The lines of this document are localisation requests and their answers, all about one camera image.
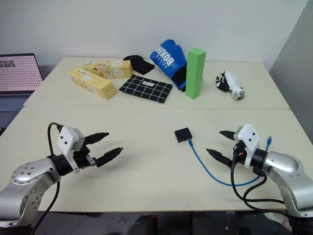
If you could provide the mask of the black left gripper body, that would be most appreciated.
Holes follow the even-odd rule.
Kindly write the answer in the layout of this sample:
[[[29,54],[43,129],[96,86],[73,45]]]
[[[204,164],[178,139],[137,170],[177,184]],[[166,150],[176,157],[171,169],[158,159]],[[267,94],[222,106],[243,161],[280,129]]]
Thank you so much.
[[[96,165],[95,158],[92,158],[89,153],[90,150],[85,145],[83,145],[80,150],[73,152],[73,159],[79,169]]]

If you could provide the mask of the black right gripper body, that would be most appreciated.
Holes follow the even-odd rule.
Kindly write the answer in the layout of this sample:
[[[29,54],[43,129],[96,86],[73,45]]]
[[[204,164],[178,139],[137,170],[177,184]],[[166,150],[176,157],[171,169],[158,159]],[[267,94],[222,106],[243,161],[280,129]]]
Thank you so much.
[[[234,134],[234,140],[236,142],[235,146],[233,147],[233,159],[232,159],[232,166],[235,166],[237,163],[242,165],[245,164],[247,152],[245,150],[246,145],[245,143],[239,139],[238,131]]]

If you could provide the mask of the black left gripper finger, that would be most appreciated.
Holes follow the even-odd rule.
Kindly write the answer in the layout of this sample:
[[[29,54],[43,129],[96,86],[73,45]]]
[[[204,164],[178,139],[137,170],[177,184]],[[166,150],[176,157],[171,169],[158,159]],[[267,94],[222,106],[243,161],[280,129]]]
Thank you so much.
[[[84,146],[99,142],[108,135],[109,133],[101,132],[101,133],[95,133],[95,134],[86,136],[84,140]]]
[[[107,153],[105,153],[102,157],[95,160],[95,165],[97,167],[101,167],[108,162],[112,161],[114,158],[116,158],[123,150],[123,147],[115,148]]]

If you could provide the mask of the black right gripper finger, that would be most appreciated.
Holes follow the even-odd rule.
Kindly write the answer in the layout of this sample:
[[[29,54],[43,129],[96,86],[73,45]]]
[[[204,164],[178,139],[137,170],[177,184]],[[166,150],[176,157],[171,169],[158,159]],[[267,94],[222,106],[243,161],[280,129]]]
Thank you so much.
[[[220,131],[219,133],[230,140],[233,140],[233,141],[235,140],[234,139],[235,132],[233,131],[223,130],[223,131]]]
[[[206,151],[218,162],[226,165],[227,167],[231,168],[232,166],[232,160],[223,156],[221,152],[218,152],[213,149],[206,149]]]

